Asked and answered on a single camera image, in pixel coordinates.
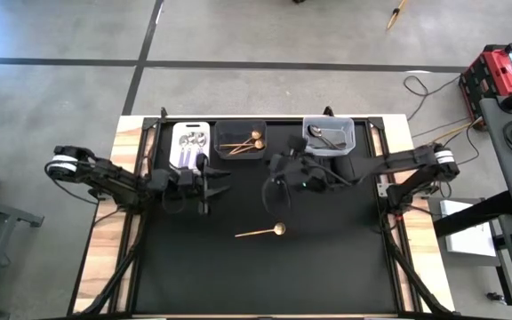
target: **black tray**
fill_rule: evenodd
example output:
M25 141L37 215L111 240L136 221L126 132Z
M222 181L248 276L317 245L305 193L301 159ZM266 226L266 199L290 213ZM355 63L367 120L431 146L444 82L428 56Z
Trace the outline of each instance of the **black tray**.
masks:
M355 156L373 156L366 119L354 119ZM155 168L166 168L172 126L164 124ZM211 166L232 171L212 186L232 189L212 203L208 220L196 202L181 218L151 212L138 260L131 312L158 315L380 314L396 312L393 272L379 226L374 179L336 194L292 192L296 228L284 236L234 238L271 228L277 218L260 198L268 176L265 160L301 134L301 118L267 119L268 147L260 161L223 161L212 150Z

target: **wooden board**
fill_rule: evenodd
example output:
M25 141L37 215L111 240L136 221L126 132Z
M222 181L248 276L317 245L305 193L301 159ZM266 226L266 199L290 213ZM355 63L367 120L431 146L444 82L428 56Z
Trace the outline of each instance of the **wooden board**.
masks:
M390 152L398 152L413 147L410 130L404 115L354 115L355 117L381 116L384 119L386 138ZM110 159L114 164L123 166L126 170L133 172L135 161L140 143L141 125L146 116L121 116L116 130L116 138ZM199 118L207 116L180 116L180 118ZM273 116L234 116L234 117L273 117ZM375 140L375 147L381 152L380 140ZM401 183L408 179L411 172L401 172L396 174L396 182ZM417 199L414 205L427 209L426 201ZM97 219L105 214L114 211L116 208L111 202L102 202L99 205ZM124 224L125 213L120 212L114 216L102 221L92 231L92 237L88 248L86 259L83 262L83 274L76 293L76 302L74 312L82 311L92 303L97 294L100 293L106 282L109 280L116 267L116 258L122 237L122 228ZM424 212L409 211L404 216L404 224L411 248L412 260L416 272L424 281L429 290L434 293L436 298L446 308L454 310L450 287L445 275L442 256L437 244L436 234L432 219ZM118 310L125 306L125 297L127 296L129 270L124 275L120 300L118 301ZM407 310L412 310L412 297L408 280L404 272L399 270L400 283L404 296L404 304Z

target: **concrete floor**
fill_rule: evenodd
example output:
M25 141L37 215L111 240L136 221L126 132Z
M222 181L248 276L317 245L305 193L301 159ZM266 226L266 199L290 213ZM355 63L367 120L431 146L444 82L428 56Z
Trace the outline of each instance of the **concrete floor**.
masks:
M0 0L0 57L136 60L155 0ZM512 42L512 1L409 2L391 32L397 1L166 0L151 60L337 62L467 66L486 44ZM43 165L58 144L107 156L134 68L0 65L0 200L46 216L20 226L0 271L0 308L12 319L63 316L94 208L62 193ZM157 114L410 114L420 99L398 72L202 70L146 68L132 110ZM418 74L428 88L455 74ZM455 85L428 98L411 121L423 132L466 116ZM416 138L417 145L450 128ZM459 197L505 189L487 134L472 132L481 156L462 166ZM465 138L451 147L472 157ZM85 188L73 186L77 194ZM446 264L462 314L512 318L512 307L484 298L499 291L494 268Z

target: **clear plastic container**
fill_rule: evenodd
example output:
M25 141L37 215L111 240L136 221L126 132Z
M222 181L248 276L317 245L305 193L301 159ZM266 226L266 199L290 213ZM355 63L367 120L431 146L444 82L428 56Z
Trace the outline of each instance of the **clear plastic container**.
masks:
M260 134L258 139L252 139L252 133ZM261 159L266 152L266 122L263 120L223 120L214 125L214 150L221 159L225 160L254 160ZM256 140L263 143L263 148L250 148L243 146L240 149L246 149L236 155L230 155L235 148L222 147L225 144L254 144Z
M315 156L345 156L355 147L355 122L351 118L336 116L306 116L303 118L303 138L308 141L306 152ZM308 128L321 129L322 137L340 149L333 149L324 140L311 136Z

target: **desk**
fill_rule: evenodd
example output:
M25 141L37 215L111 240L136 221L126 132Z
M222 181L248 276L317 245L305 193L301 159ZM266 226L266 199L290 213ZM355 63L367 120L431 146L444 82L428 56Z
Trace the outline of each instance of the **desk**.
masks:
M384 121L386 137L378 137L378 133L377 137L374 137L373 135L377 154L382 154L382 147L380 144L381 138L386 139L390 152L402 151L413 147L410 130L404 115L360 115L360 117L366 116L379 116L382 117ZM206 116L180 116L180 118L196 119L203 117ZM136 167L135 162L137 159L141 126L144 118L144 116L122 116L116 130L116 138L112 149L111 159L115 164L123 166L123 168L131 172L133 172ZM152 140L147 141L147 145L144 150L146 154L152 143ZM401 172L396 174L396 182L400 183L406 180L410 174L412 173ZM427 202L421 199L417 199L414 202L414 205L426 209L428 208ZM115 206L111 202L100 203L95 219L114 211L114 209ZM139 218L139 216L133 217L133 227L137 227L135 220L138 220ZM102 221L101 224L92 230L89 235L87 250L84 253L81 272L76 282L69 312L77 312L86 308L112 275L116 267L116 259L119 253L120 243L122 241L122 229L124 224L127 222L128 219L126 219L125 213L120 212L107 220ZM404 224L408 235L414 268L429 290L438 298L440 303L448 309L454 310L452 296L447 283L444 265L437 245L431 217L424 212L410 211L404 216ZM125 308L130 273L131 270L126 272L121 285L116 307L118 310L123 310ZM409 290L410 285L408 284L404 273L400 269L399 278L401 282L401 291L404 297L405 309L413 310L412 297Z

